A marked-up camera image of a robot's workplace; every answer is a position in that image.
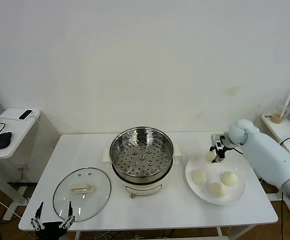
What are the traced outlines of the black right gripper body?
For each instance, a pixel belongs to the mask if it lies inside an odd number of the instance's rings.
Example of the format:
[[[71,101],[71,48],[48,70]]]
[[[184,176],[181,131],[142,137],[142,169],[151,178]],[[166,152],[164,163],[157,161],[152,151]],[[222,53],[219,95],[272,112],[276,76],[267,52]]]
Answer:
[[[221,135],[221,142],[225,149],[231,150],[235,148],[235,144],[230,140],[229,136],[227,134]]]

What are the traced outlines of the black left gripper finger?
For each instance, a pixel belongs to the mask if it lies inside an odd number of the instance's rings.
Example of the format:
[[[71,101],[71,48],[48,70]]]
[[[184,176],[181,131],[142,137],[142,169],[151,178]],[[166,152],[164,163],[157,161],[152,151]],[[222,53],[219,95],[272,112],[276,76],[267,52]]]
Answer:
[[[41,202],[39,208],[36,210],[35,216],[31,218],[31,225],[35,231],[40,231],[44,229],[43,223],[41,221],[41,214],[44,202]]]
[[[59,225],[60,229],[69,229],[75,221],[75,216],[73,215],[72,202],[69,201],[69,209],[67,218]]]

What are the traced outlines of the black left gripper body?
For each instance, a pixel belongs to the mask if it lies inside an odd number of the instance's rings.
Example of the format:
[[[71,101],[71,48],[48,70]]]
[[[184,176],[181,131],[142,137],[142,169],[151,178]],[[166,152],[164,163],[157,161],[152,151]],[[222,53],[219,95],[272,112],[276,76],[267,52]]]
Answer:
[[[43,229],[36,230],[35,234],[39,240],[58,240],[67,233],[67,228],[59,227],[61,221],[44,222]]]

